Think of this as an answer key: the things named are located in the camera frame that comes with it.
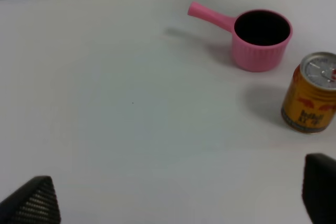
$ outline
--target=pink pot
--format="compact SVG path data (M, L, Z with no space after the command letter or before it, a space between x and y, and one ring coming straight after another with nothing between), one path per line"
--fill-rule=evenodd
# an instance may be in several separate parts
M252 72L277 66L293 33L288 19L270 10L250 10L233 18L193 2L188 15L232 33L233 59L242 69Z

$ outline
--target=white table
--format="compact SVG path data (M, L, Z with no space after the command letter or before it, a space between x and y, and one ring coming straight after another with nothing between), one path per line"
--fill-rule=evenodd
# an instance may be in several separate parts
M281 65L236 68L230 34L187 16L191 1L283 13ZM1 1L1 199L48 174L63 223L309 223L304 156L336 157L336 124L305 135L279 110L301 58L336 52L333 3Z

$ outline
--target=energy drink can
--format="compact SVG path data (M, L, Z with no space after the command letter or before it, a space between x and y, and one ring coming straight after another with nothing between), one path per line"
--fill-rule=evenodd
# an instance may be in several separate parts
M281 115L297 131L318 133L328 127L335 112L336 55L307 55L294 71Z

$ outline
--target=can lid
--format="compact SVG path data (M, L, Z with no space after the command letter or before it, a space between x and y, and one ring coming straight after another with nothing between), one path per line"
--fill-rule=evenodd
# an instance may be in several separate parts
M336 55L330 52L315 52L303 58L300 64L303 77L312 85L336 91Z

